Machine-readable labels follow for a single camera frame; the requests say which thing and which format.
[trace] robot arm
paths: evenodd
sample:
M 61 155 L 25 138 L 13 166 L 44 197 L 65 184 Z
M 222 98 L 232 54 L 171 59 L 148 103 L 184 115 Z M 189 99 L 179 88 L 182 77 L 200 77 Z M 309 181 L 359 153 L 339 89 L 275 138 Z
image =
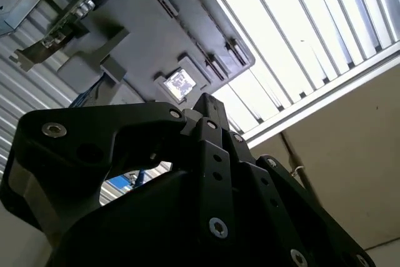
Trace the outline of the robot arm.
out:
M 170 172 L 99 205 L 104 180 L 160 161 Z M 276 159 L 252 157 L 208 94 L 184 112 L 146 103 L 28 113 L 0 199 L 47 236 L 49 266 L 126 266 L 132 252 L 146 263 L 375 266 Z

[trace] white wall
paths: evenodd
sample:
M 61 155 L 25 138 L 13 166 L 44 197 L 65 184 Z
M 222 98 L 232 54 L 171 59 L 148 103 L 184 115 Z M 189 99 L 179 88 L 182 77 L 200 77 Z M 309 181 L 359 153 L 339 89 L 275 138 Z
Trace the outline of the white wall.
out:
M 9 213 L 0 202 L 0 265 L 43 267 L 50 253 L 46 237 Z
M 377 267 L 400 266 L 400 239 L 367 251 Z
M 286 130 L 322 205 L 363 248 L 400 237 L 399 83 L 400 66 Z M 252 153 L 289 166 L 277 136 Z

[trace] blue object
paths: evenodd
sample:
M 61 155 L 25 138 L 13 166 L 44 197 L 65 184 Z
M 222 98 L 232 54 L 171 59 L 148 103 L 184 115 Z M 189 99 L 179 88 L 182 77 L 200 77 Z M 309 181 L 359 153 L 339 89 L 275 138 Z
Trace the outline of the blue object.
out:
M 78 97 L 69 105 L 70 108 L 78 108 L 81 107 L 86 98 L 88 98 L 88 96 L 90 95 L 90 93 L 92 93 L 92 91 L 94 90 L 94 88 L 96 88 L 99 84 L 101 84 L 101 82 L 104 80 L 104 76 L 106 75 L 106 73 L 103 73 L 103 75 L 99 78 L 98 81 L 96 81 L 93 86 L 91 86 L 86 92 L 81 93 L 80 95 L 78 95 Z
M 144 170 L 141 169 L 139 171 L 139 174 L 137 175 L 137 178 L 135 180 L 135 186 L 133 188 L 140 187 L 143 184 L 144 181 Z
M 108 181 L 117 189 L 122 189 L 123 187 L 129 186 L 128 179 L 123 175 L 117 176 L 116 178 L 111 178 Z

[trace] blue cable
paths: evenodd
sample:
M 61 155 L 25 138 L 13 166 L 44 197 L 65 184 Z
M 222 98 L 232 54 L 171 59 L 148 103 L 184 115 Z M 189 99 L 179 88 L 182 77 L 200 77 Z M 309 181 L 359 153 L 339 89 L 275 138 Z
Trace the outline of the blue cable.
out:
M 88 90 L 79 94 L 77 98 L 69 105 L 70 108 L 79 108 L 81 107 L 86 98 L 92 93 L 92 91 L 104 80 L 106 73 L 103 73 L 102 76 L 96 81 Z

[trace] small display screen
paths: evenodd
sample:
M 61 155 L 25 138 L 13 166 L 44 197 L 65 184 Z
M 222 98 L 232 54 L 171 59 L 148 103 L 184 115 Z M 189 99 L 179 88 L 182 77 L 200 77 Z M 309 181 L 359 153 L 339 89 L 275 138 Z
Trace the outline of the small display screen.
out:
M 181 69 L 175 72 L 168 78 L 164 84 L 170 92 L 180 101 L 192 91 L 196 82 L 188 75 L 188 73 Z

